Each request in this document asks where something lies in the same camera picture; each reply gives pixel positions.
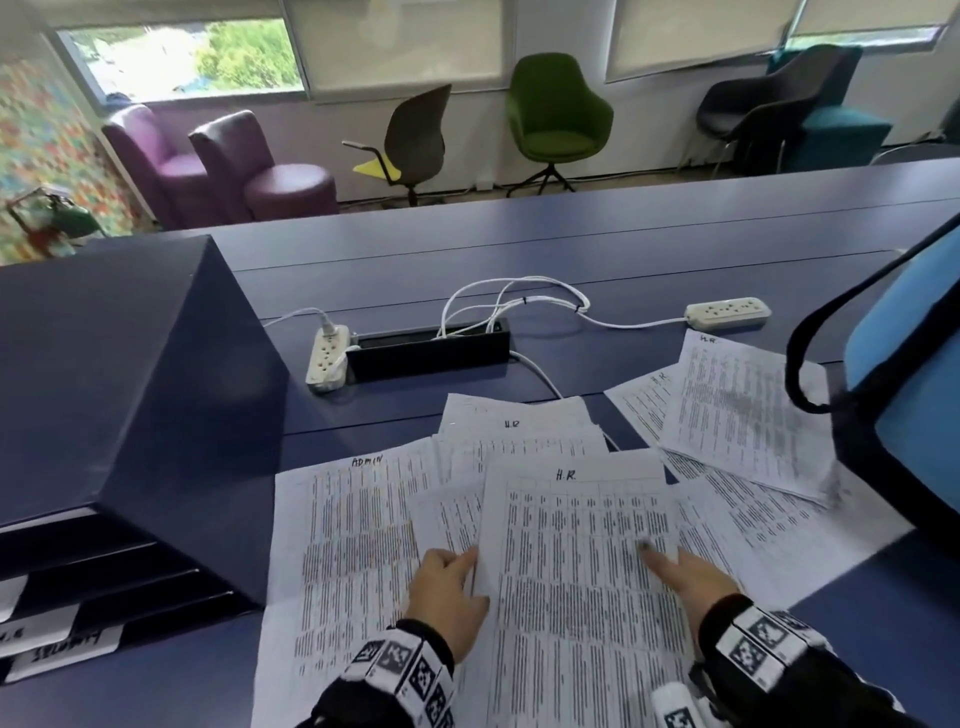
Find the blue table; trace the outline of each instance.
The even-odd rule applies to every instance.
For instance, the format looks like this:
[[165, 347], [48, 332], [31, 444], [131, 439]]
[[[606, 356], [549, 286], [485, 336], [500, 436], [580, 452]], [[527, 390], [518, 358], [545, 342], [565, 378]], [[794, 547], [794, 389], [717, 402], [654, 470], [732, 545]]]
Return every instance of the blue table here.
[[[688, 303], [758, 296], [764, 328], [732, 338], [783, 351], [817, 305], [862, 280], [960, 212], [960, 160], [556, 197], [433, 206], [211, 231], [261, 319], [317, 306], [361, 332], [439, 323], [476, 279], [549, 275], [579, 285], [594, 317], [641, 323]], [[187, 233], [156, 236], [180, 237]], [[110, 240], [104, 247], [130, 244]], [[483, 303], [478, 289], [467, 303]], [[843, 345], [876, 299], [847, 306], [810, 357], [842, 375]], [[585, 397], [622, 448], [643, 443], [604, 389], [676, 361], [684, 330], [598, 329], [555, 306], [515, 309], [518, 351], [567, 395]], [[301, 386], [315, 317], [268, 329], [287, 362], [283, 469], [384, 449], [436, 431], [451, 391], [551, 399], [519, 365], [349, 387], [318, 399]], [[797, 609], [866, 678], [931, 726], [960, 713], [960, 565], [919, 535], [886, 549]], [[0, 689], [18, 728], [246, 728], [259, 616], [252, 615]]]

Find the electrical outlet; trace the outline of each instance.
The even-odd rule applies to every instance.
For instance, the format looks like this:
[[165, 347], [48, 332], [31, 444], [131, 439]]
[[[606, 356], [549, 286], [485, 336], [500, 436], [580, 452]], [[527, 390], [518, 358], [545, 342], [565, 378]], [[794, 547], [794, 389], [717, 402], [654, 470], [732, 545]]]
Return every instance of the electrical outlet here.
[[716, 331], [719, 328], [743, 326], [752, 321], [770, 318], [770, 307], [760, 299], [730, 299], [693, 303], [686, 308], [684, 317], [698, 331]]
[[306, 385], [314, 394], [340, 389], [347, 381], [347, 347], [350, 345], [350, 331], [339, 325], [336, 331], [324, 336], [324, 330], [317, 331], [310, 353], [310, 364], [306, 370]]

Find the window blind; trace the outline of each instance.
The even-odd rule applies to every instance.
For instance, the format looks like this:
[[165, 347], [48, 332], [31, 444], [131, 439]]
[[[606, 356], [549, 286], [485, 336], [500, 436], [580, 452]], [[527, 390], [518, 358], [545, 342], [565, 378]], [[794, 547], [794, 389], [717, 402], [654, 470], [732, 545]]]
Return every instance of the window blind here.
[[946, 25], [957, 0], [807, 0], [797, 35]]
[[287, 0], [319, 91], [482, 82], [504, 69], [509, 0]]
[[618, 0], [608, 80], [775, 48], [798, 0]]
[[57, 30], [280, 17], [277, 0], [30, 0]]

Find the purple chair backrest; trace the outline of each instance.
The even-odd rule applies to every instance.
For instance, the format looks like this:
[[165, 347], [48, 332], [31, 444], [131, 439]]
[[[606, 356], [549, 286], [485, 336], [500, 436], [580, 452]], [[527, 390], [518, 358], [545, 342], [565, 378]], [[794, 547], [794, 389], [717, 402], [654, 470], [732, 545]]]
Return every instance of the purple chair backrest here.
[[204, 124], [190, 135], [190, 142], [231, 222], [251, 222], [253, 215], [244, 198], [244, 188], [274, 166], [267, 137], [253, 112], [238, 111]]
[[160, 129], [154, 113], [142, 105], [126, 107], [113, 114], [103, 130], [160, 225], [167, 230], [183, 228], [157, 173], [177, 150]]

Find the purple armchair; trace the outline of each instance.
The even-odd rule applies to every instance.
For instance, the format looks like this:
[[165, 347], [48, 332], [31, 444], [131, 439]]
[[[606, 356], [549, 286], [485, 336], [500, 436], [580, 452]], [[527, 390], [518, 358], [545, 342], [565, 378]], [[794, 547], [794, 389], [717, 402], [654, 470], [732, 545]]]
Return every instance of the purple armchair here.
[[190, 142], [231, 223], [340, 211], [333, 175], [314, 164], [276, 164], [252, 111], [204, 124]]
[[117, 111], [104, 125], [104, 136], [165, 230], [229, 222], [200, 158], [177, 154], [147, 107]]

